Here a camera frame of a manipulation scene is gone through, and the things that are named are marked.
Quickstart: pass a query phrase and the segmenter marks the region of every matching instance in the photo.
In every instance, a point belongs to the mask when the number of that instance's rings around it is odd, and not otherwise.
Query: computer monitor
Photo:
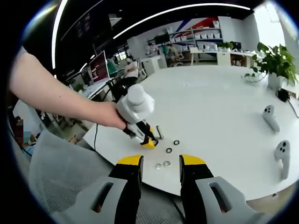
[[[233,44],[233,49],[241,50],[241,43],[240,42],[231,42]]]
[[[89,63],[89,66],[92,72],[93,82],[105,81],[110,78],[105,51],[102,51],[99,55],[97,55]]]
[[[156,44],[169,42],[169,34],[163,34],[160,36],[155,36],[154,38]]]

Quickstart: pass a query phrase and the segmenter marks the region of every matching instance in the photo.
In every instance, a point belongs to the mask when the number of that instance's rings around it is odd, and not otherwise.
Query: window
[[[120,61],[120,60],[124,60],[127,58],[127,55],[126,55],[126,52],[125,51],[122,51],[122,52],[119,52],[118,54],[115,55],[116,58]]]

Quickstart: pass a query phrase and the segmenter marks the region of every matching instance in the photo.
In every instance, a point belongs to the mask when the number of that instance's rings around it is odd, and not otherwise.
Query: white device
[[[155,100],[140,84],[128,88],[128,93],[116,104],[120,115],[131,125],[146,119],[154,111]]]
[[[289,170],[290,170],[290,142],[284,140],[280,142],[276,149],[274,156],[277,160],[282,160],[283,168],[282,168],[282,179],[285,180],[288,178]]]
[[[280,132],[280,127],[274,116],[274,106],[269,105],[263,111],[263,118],[268,122],[275,132]]]

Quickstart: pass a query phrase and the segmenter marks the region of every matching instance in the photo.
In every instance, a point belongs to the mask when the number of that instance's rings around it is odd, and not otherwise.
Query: cable
[[[97,124],[97,126],[96,126],[96,128],[95,128],[95,135],[94,135],[94,143],[93,143],[93,146],[94,146],[94,150],[95,150],[95,140],[97,139],[97,134],[98,134],[98,124]]]
[[[105,101],[105,98],[106,98],[106,96],[108,95],[109,91],[111,91],[111,89],[109,89],[109,90],[106,92],[106,94],[105,94],[104,97],[103,97],[103,101]]]
[[[179,209],[179,207],[177,206],[177,204],[175,203],[175,201],[174,201],[171,197],[169,197],[169,200],[172,202],[172,204],[173,204],[174,207],[176,208],[176,210],[177,210],[179,216],[181,216],[181,219],[182,219],[183,224],[185,224],[185,223],[186,223],[186,219],[185,219],[184,214],[182,213],[182,211]]]

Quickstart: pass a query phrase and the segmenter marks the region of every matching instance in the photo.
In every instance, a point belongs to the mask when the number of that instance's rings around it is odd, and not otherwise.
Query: white table
[[[108,82],[109,80],[109,78],[105,78],[103,80],[97,81],[95,84],[90,85],[81,95],[88,99],[92,99],[94,97],[94,94],[103,89],[106,85],[106,82]]]
[[[165,140],[155,149],[144,149],[122,131],[99,126],[96,150],[112,164],[125,156],[142,154],[142,181],[175,195],[180,195],[182,153],[205,160],[214,176],[222,176],[246,200],[289,187],[299,177],[299,119],[289,104],[266,88],[266,79],[245,83],[240,76],[248,71],[217,65],[159,70],[142,85],[155,99],[155,110],[147,121],[160,126]],[[275,134],[262,117],[268,105],[275,106],[280,133]],[[92,147],[94,136],[95,126],[84,136]],[[180,144],[174,146],[174,140]],[[282,140],[289,140],[292,147],[290,173],[284,181],[282,164],[274,158]],[[167,147],[173,149],[171,154],[165,152]],[[171,166],[157,170],[156,164],[164,161],[170,161]]]
[[[247,68],[254,65],[252,56],[255,54],[235,52],[235,51],[212,51],[212,50],[204,51],[204,50],[199,50],[198,48],[190,48],[190,53],[191,53],[191,66],[193,66],[194,54],[211,54],[211,53],[214,53],[217,55],[218,65],[231,65],[231,62],[230,62],[231,55],[245,56],[247,58],[246,59],[246,67]]]

